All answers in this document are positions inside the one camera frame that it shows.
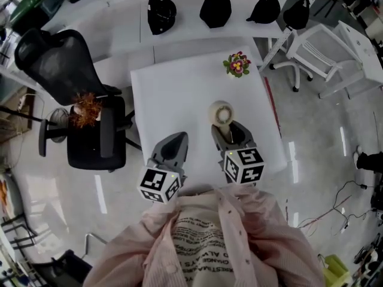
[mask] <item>orange dried plant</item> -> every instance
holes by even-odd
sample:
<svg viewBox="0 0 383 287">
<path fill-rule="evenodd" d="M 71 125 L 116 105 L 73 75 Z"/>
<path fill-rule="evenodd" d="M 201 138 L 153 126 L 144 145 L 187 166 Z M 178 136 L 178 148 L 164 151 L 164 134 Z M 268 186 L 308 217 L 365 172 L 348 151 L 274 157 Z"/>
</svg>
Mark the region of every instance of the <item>orange dried plant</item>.
<svg viewBox="0 0 383 287">
<path fill-rule="evenodd" d="M 78 129 L 82 129 L 84 126 L 94 127 L 102 108 L 101 101 L 97 100 L 94 93 L 86 93 L 82 96 L 78 93 L 75 101 L 75 105 L 77 105 L 81 113 L 71 114 L 69 119 L 72 124 Z"/>
</svg>

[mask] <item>yellow object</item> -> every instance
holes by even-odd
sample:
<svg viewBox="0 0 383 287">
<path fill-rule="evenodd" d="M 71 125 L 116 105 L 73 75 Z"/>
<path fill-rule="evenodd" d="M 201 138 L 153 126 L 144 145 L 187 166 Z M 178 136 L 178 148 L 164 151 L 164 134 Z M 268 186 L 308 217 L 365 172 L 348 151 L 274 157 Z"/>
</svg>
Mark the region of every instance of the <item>yellow object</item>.
<svg viewBox="0 0 383 287">
<path fill-rule="evenodd" d="M 328 265 L 323 268 L 326 287 L 341 287 L 350 280 L 351 276 L 342 261 L 335 255 L 325 257 L 324 262 Z"/>
</svg>

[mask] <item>white chair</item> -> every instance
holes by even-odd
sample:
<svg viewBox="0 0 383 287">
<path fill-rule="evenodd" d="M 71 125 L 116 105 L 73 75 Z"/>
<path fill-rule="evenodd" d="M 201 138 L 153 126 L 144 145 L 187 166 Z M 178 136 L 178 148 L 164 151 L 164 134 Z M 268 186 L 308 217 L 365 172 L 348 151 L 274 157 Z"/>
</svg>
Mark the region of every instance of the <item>white chair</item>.
<svg viewBox="0 0 383 287">
<path fill-rule="evenodd" d="M 286 57 L 290 60 L 296 59 L 302 65 L 296 62 L 282 62 L 278 64 L 270 64 L 270 69 L 278 69 L 285 66 L 293 66 L 295 70 L 295 86 L 293 91 L 298 92 L 300 86 L 299 69 L 308 74 L 307 80 L 312 81 L 312 71 L 322 76 L 326 82 L 334 76 L 334 74 L 342 69 L 347 63 L 355 63 L 361 65 L 358 56 L 330 29 L 322 24 L 318 24 L 306 32 L 298 35 L 293 31 L 294 40 L 290 48 L 282 51 L 287 52 Z"/>
</svg>

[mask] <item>hanging black bag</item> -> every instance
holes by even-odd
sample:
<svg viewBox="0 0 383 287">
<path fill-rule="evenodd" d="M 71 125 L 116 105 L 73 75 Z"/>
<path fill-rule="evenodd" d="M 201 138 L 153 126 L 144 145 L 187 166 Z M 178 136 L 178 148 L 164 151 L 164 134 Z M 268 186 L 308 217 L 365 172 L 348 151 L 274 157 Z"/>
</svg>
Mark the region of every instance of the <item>hanging black bag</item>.
<svg viewBox="0 0 383 287">
<path fill-rule="evenodd" d="M 289 29 L 300 30 L 306 27 L 310 15 L 310 1 L 299 0 L 283 13 L 283 20 Z"/>
<path fill-rule="evenodd" d="M 281 13 L 281 6 L 278 0 L 259 0 L 247 22 L 272 23 Z"/>
<path fill-rule="evenodd" d="M 175 23 L 177 9 L 171 0 L 149 0 L 148 23 L 153 35 L 159 35 Z"/>
<path fill-rule="evenodd" d="M 231 14 L 230 0 L 205 0 L 199 17 L 212 29 L 224 26 Z"/>
</svg>

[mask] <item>green object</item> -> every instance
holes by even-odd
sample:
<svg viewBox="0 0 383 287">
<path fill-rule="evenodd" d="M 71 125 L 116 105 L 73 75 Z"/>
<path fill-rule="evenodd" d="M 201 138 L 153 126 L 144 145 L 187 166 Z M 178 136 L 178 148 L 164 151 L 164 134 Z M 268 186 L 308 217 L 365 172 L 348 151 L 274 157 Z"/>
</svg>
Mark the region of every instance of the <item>green object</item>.
<svg viewBox="0 0 383 287">
<path fill-rule="evenodd" d="M 22 0 L 13 11 L 10 25 L 13 27 L 25 14 L 33 10 L 42 0 Z"/>
</svg>

